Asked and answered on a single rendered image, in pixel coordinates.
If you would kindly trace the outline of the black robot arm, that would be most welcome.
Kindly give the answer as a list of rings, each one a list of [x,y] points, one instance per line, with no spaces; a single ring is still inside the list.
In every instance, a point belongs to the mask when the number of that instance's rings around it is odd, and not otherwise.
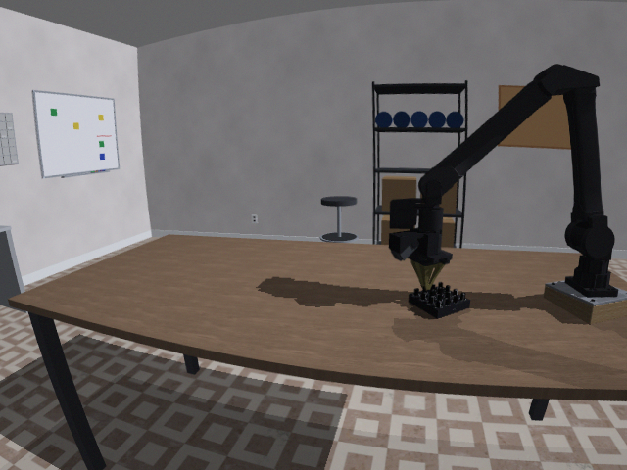
[[[413,252],[427,257],[438,255],[439,233],[434,231],[443,228],[444,209],[439,207],[442,196],[552,96],[563,95],[568,115],[574,188],[571,222],[564,237],[567,246],[582,254],[578,267],[574,268],[574,276],[566,276],[565,283],[585,297],[617,297],[618,289],[609,285],[611,272],[608,271],[615,239],[602,203],[596,117],[596,87],[599,86],[598,76],[566,65],[555,64],[537,74],[443,161],[425,173],[424,178],[420,178],[418,188],[422,199],[390,202],[390,228],[410,229],[389,233],[389,249],[394,258],[402,261]],[[432,233],[414,228],[417,209],[418,228]]]

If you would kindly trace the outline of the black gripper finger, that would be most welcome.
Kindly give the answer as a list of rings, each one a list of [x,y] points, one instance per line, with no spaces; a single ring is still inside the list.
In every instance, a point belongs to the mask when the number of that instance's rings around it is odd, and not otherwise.
[[[436,277],[438,276],[438,274],[440,273],[440,271],[442,270],[444,266],[445,265],[443,265],[442,263],[428,265],[428,266],[423,266],[421,264],[419,265],[425,290],[431,289]],[[435,268],[435,269],[428,284],[428,271],[429,269],[432,269],[432,268]]]
[[[420,285],[421,285],[421,288],[422,288],[422,287],[424,286],[424,284],[423,284],[422,276],[421,276],[421,273],[420,273],[420,267],[419,267],[420,263],[417,263],[417,262],[415,262],[415,261],[413,261],[413,260],[412,260],[412,261],[411,261],[411,264],[412,264],[412,267],[413,267],[413,269],[414,269],[414,271],[415,271],[415,273],[416,273],[416,275],[417,275],[417,277],[418,277],[418,280],[419,280]],[[431,277],[432,271],[433,271],[433,269],[429,269],[429,273],[428,273],[428,283],[429,283],[429,280],[430,280],[430,277]]]

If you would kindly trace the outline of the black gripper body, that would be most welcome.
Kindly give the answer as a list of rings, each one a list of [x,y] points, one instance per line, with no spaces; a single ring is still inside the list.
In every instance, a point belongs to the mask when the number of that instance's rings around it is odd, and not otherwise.
[[[408,256],[408,259],[411,259],[417,263],[420,263],[423,266],[433,265],[433,264],[449,264],[452,259],[453,254],[448,253],[446,251],[441,250],[442,243],[442,229],[440,231],[434,231],[434,233],[439,233],[439,244],[438,244],[438,255],[433,256],[424,256],[417,252],[413,252]]]

